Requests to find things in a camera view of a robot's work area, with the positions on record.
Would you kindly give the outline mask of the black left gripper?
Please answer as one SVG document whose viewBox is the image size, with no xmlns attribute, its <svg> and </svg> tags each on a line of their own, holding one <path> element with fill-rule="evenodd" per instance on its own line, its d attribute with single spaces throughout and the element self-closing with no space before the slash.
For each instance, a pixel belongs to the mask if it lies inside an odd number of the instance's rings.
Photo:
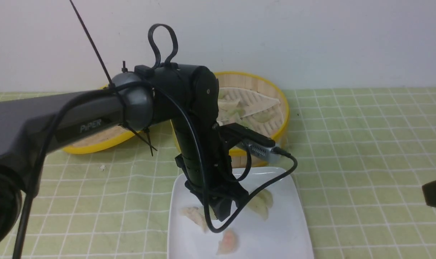
<svg viewBox="0 0 436 259">
<path fill-rule="evenodd" d="M 187 180 L 185 187 L 204 202 L 203 179 L 207 179 L 208 205 L 212 220 L 223 222 L 230 216 L 233 202 L 240 205 L 249 195 L 232 173 L 231 157 L 225 147 L 219 127 L 197 129 L 203 161 L 199 160 L 194 137 L 185 122 L 175 123 L 175 136 L 180 154 L 175 158 L 177 166 L 183 170 Z"/>
</svg>

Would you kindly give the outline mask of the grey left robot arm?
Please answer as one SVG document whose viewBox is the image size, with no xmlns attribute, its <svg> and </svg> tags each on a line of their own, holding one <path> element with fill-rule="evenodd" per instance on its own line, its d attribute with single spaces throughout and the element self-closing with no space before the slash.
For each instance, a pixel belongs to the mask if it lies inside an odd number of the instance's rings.
<svg viewBox="0 0 436 259">
<path fill-rule="evenodd" d="M 138 132 L 171 120 L 185 186 L 208 199 L 219 220 L 228 218 L 231 202 L 242 207 L 249 194 L 231 172 L 236 141 L 217 123 L 218 92 L 208 68 L 162 63 L 116 75 L 104 90 L 0 102 L 0 242 L 20 218 L 20 257 L 46 155 L 116 125 Z"/>
</svg>

